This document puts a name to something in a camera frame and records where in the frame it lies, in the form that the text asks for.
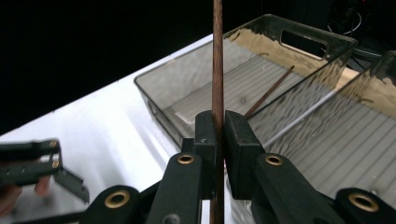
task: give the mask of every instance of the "black bracket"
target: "black bracket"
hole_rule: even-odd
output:
[[[212,111],[204,111],[195,117],[195,138],[183,139],[181,151],[193,152],[202,158],[202,199],[210,200],[216,197],[216,153],[218,143]]]
[[[78,196],[84,203],[90,193],[82,180],[63,168],[57,139],[42,142],[0,144],[0,185],[35,184],[42,176],[53,175],[55,182]]]

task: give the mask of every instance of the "white surface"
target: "white surface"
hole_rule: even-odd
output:
[[[211,40],[212,36],[207,36],[99,91],[6,133],[0,136],[0,142],[58,138],[64,167],[84,179],[91,202],[100,192],[115,185],[131,186],[139,191],[146,189],[163,177],[166,163],[178,148],[150,115],[134,78]],[[208,202],[204,202],[203,223],[208,221],[207,205]],[[51,180],[49,195],[45,198],[36,196],[32,187],[25,187],[15,211],[0,218],[0,223],[67,214],[87,207]],[[226,223],[231,223],[229,215],[226,217]]]

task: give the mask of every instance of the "wooden stick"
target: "wooden stick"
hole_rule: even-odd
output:
[[[291,71],[293,70],[294,65],[289,68],[288,71],[286,71],[285,74],[283,74],[283,76],[262,96],[262,98],[260,98],[259,101],[256,102],[256,104],[254,104],[254,106],[252,106],[247,113],[245,114],[245,118],[249,119],[250,116],[253,114],[253,112],[262,104],[262,102],[264,102],[268,96],[274,91],[276,90],[276,88],[280,85],[280,83],[282,83],[282,81],[291,73]]]
[[[222,3],[213,0],[213,80],[212,115],[218,141],[216,160],[216,198],[210,202],[210,223],[224,223],[224,153],[222,133],[224,126],[223,96],[223,44],[222,44]]]

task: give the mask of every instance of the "clear plastic container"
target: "clear plastic container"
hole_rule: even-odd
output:
[[[291,160],[317,191],[335,198],[339,189],[364,189],[396,208],[395,84],[396,51],[390,51],[321,102],[287,92],[249,123],[264,149]],[[288,125],[276,123],[298,105],[310,109],[303,106],[308,112]],[[250,201],[232,200],[232,209],[236,223],[254,223]]]
[[[313,82],[316,87],[307,91],[315,95],[312,102],[319,101],[321,89],[336,86],[356,44],[273,15],[259,17],[224,35],[224,107],[245,114],[292,66],[262,107],[299,83]],[[195,116],[211,109],[212,51],[208,43],[135,79],[148,108],[179,146],[184,137],[194,137]]]

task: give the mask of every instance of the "wooden chopstick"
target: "wooden chopstick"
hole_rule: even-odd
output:
[[[253,114],[253,112],[262,104],[262,102],[264,102],[268,96],[274,91],[276,90],[276,88],[280,85],[280,83],[282,83],[282,81],[291,73],[291,71],[293,70],[294,65],[289,68],[288,71],[286,71],[285,74],[283,74],[283,76],[262,96],[262,98],[260,98],[256,104],[254,104],[245,114],[245,118],[249,119],[251,117],[251,115]]]
[[[212,116],[217,136],[216,197],[210,201],[210,223],[224,223],[224,91],[223,91],[223,44],[222,44],[222,3],[213,0],[213,77],[212,77]]]

